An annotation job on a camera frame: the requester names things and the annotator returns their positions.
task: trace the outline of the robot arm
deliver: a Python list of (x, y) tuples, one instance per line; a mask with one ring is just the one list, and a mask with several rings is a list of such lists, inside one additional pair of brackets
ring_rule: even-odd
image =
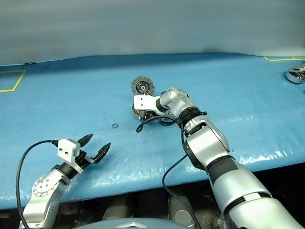
[(182, 123), (186, 136), (183, 148), (192, 164), (207, 172), (216, 202), (230, 228), (303, 229), (254, 174), (229, 155), (224, 135), (186, 92), (169, 88), (160, 97), (150, 99), (154, 104), (144, 104), (145, 97), (134, 97), (135, 108), (145, 107), (160, 115), (170, 110)]
[[(48, 174), (40, 177), (32, 187), (32, 196), (26, 205), (23, 216), (31, 229), (51, 229), (55, 222), (59, 201), (70, 180), (90, 164), (97, 164), (106, 155), (110, 144), (104, 145), (97, 156), (86, 157), (86, 152), (80, 150), (93, 135), (87, 135), (79, 141), (62, 139), (57, 141), (58, 156), (64, 161), (56, 165)], [(19, 229), (25, 228), (20, 222)]]

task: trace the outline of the metal gear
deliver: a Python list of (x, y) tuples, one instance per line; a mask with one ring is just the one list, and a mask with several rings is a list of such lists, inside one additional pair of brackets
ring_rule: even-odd
[(144, 76), (139, 76), (135, 78), (132, 82), (132, 93), (134, 95), (139, 95), (139, 94), (153, 95), (154, 84), (152, 80)]

